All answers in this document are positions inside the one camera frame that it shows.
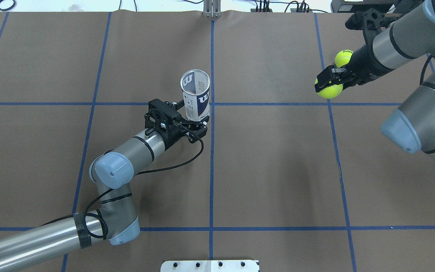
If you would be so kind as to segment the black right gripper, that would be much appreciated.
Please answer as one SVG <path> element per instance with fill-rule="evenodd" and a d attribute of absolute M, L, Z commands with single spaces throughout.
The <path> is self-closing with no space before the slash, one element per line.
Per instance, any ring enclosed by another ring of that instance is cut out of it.
<path fill-rule="evenodd" d="M 354 51 L 345 67 L 329 65 L 323 69 L 316 76 L 316 93 L 333 85 L 364 85 L 392 72 L 393 69 L 380 63 L 373 52 L 373 40 L 382 33 L 381 28 L 391 22 L 384 13 L 373 8 L 352 14 L 344 25 L 350 30 L 361 30 L 365 44 Z"/>

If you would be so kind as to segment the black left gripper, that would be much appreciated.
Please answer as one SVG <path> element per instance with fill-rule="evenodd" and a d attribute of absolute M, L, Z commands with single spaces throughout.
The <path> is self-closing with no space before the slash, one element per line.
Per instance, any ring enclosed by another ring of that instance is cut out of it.
<path fill-rule="evenodd" d="M 200 122 L 184 121 L 179 110 L 185 105 L 179 102 L 153 99 L 148 102 L 148 112 L 144 115 L 145 129 L 154 130 L 164 142 L 165 150 L 173 146 L 180 138 L 186 136 L 193 144 L 207 134 L 207 120 Z"/>

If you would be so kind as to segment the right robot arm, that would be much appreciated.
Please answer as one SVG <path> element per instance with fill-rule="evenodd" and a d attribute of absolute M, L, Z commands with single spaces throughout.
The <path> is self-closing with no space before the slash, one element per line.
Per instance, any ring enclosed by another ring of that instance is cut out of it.
<path fill-rule="evenodd" d="M 345 22 L 362 31 L 365 44 L 324 68 L 315 91 L 331 99 L 346 88 L 364 85 L 428 55 L 416 90 L 381 125 L 380 131 L 406 153 L 422 151 L 435 161 L 435 0 L 425 0 L 401 17 L 370 8 Z"/>

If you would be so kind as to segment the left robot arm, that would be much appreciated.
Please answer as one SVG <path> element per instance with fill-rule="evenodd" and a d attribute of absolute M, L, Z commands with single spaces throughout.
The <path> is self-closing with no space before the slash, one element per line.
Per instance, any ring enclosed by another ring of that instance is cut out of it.
<path fill-rule="evenodd" d="M 0 240 L 0 272 L 24 270 L 71 251 L 108 241 L 113 246 L 136 239 L 139 217 L 130 182 L 150 173 L 147 167 L 171 146 L 187 138 L 199 142 L 207 134 L 210 106 L 202 113 L 181 100 L 148 102 L 143 131 L 117 148 L 98 156 L 89 167 L 89 177 L 99 195 L 82 212 L 51 220 L 39 227 Z"/>

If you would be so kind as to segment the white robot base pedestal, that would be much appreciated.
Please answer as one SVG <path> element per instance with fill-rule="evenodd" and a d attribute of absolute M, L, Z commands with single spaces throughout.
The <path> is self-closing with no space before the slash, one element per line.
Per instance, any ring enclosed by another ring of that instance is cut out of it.
<path fill-rule="evenodd" d="M 172 260 L 161 272 L 260 272 L 258 260 Z"/>

